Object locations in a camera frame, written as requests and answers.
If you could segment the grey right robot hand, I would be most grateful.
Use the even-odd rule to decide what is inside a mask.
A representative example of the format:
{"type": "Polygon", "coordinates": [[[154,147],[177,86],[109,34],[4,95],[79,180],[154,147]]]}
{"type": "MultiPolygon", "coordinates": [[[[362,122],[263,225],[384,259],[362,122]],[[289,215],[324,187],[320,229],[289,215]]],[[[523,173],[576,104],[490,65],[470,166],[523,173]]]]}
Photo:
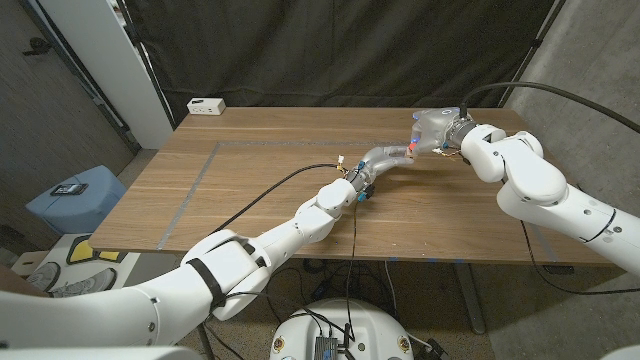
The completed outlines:
{"type": "Polygon", "coordinates": [[[408,153],[421,155],[459,149],[464,137],[477,126],[470,115],[461,116],[460,109],[429,108],[412,114],[414,124],[408,153]]]}

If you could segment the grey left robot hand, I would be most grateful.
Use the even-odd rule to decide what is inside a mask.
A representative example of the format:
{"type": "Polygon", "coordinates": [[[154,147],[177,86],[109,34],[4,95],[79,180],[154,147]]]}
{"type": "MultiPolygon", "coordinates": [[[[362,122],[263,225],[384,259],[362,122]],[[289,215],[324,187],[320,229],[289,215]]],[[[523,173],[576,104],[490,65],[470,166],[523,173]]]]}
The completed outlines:
{"type": "Polygon", "coordinates": [[[384,172],[398,166],[413,164],[414,160],[406,155],[406,150],[406,146],[375,147],[347,172],[346,180],[357,194],[363,193],[384,172]]]}

